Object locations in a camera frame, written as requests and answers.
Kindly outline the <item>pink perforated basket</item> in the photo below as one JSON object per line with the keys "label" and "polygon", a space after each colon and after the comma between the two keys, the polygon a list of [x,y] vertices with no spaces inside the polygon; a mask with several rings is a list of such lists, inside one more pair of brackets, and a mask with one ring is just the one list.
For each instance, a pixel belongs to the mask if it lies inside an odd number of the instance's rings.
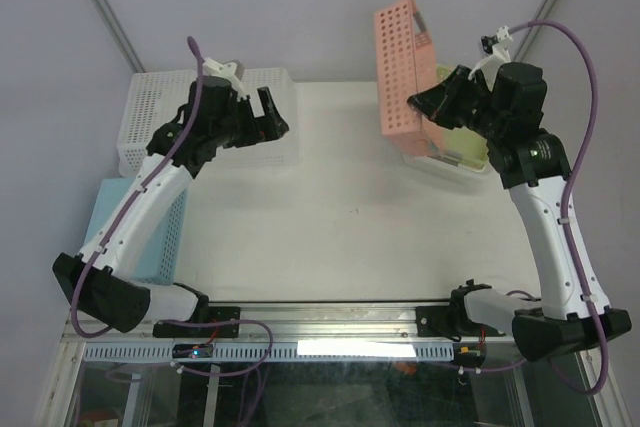
{"label": "pink perforated basket", "polygon": [[398,0],[374,13],[374,40],[382,135],[402,153],[435,157],[439,128],[408,104],[437,85],[435,47],[415,0]]}

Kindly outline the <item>light blue perforated basket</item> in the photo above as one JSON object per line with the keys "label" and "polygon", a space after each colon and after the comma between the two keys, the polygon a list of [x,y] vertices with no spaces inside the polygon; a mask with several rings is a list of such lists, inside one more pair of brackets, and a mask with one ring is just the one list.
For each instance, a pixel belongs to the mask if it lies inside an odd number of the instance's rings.
{"label": "light blue perforated basket", "polygon": [[[111,178],[101,182],[83,243],[88,243],[106,223],[133,182],[132,178]],[[142,283],[171,285],[179,253],[187,204],[184,190],[159,222],[142,251],[132,279]]]}

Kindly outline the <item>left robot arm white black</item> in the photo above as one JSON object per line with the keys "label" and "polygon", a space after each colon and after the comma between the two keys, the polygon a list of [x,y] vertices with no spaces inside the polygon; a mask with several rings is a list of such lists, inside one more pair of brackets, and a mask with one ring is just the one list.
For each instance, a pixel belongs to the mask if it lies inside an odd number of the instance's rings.
{"label": "left robot arm white black", "polygon": [[270,89],[258,88],[257,96],[260,116],[232,81],[199,76],[176,116],[154,132],[137,176],[106,223],[77,254],[56,258],[52,270],[80,336],[90,335],[79,325],[81,313],[121,333],[144,321],[174,321],[192,336],[206,330],[206,294],[180,283],[144,283],[134,273],[172,204],[219,150],[253,147],[288,133]]}

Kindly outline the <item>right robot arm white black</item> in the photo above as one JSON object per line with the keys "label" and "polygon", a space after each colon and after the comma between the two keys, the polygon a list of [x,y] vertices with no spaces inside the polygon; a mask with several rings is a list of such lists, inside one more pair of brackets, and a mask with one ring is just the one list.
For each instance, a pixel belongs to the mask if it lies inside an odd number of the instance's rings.
{"label": "right robot arm white black", "polygon": [[562,203],[571,168],[560,139],[540,126],[546,94],[541,68],[508,62],[492,85],[482,72],[459,66],[408,99],[438,126],[485,139],[524,224],[540,284],[540,299],[526,301],[468,283],[452,293],[448,325],[459,334],[481,324],[504,332],[531,362],[592,349],[632,328],[629,313],[612,307],[599,285],[575,211]]}

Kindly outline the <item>yellow-green perforated basket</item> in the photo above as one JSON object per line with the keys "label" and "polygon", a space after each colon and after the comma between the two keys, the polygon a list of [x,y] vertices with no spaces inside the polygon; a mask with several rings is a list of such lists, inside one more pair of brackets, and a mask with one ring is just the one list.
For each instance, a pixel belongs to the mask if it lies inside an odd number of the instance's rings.
{"label": "yellow-green perforated basket", "polygon": [[485,141],[469,129],[450,130],[423,118],[421,131],[425,137],[428,157],[473,171],[481,171],[487,166]]}

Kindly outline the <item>small white perforated basket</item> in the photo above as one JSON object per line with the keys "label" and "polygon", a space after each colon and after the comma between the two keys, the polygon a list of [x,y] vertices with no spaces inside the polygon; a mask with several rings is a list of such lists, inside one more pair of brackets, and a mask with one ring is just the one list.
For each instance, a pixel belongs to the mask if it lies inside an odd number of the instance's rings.
{"label": "small white perforated basket", "polygon": [[492,171],[486,142],[468,129],[441,130],[437,142],[425,141],[435,156],[403,154],[404,163],[416,170],[459,184],[477,184]]}

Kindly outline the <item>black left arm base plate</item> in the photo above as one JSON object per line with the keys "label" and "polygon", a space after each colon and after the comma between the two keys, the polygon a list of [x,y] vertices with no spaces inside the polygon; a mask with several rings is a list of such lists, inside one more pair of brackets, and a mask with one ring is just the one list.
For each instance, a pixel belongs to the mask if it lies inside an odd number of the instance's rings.
{"label": "black left arm base plate", "polygon": [[[193,318],[189,323],[210,324],[224,321],[238,320],[241,315],[239,306],[212,305],[208,312],[201,318]],[[166,321],[154,325],[152,336],[159,339],[209,339],[213,334],[215,340],[235,339],[239,336],[237,325],[225,325],[221,327],[185,327]]]}

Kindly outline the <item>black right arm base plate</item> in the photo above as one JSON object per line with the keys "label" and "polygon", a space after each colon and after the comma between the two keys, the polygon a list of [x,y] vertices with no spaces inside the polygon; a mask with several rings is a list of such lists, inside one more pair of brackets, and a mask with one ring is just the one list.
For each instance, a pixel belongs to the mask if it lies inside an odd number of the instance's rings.
{"label": "black right arm base plate", "polygon": [[415,322],[419,337],[444,337],[460,342],[463,337],[504,337],[503,333],[464,318],[449,305],[421,305],[415,308]]}

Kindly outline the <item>aluminium frame rail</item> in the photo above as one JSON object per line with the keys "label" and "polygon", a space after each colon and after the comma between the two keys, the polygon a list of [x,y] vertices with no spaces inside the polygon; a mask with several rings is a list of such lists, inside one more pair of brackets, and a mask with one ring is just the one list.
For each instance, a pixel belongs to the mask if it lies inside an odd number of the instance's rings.
{"label": "aluminium frame rail", "polygon": [[[180,391],[185,423],[205,426],[625,426],[615,383],[591,397],[561,384],[547,359],[531,362],[512,336],[419,337],[415,308],[449,305],[453,291],[486,284],[517,300],[541,297],[522,219],[492,171],[467,185],[407,166],[380,132],[372,82],[276,82],[290,123],[280,141],[220,151],[186,189],[173,283],[212,305],[239,306],[235,339],[159,339],[156,323],[107,330],[86,315],[63,334],[82,362],[40,416],[73,425],[97,398],[81,373],[101,364],[127,398],[115,421],[154,424],[162,388]],[[87,362],[91,343],[367,340],[450,342],[450,362]],[[556,356],[589,386],[605,357]]]}

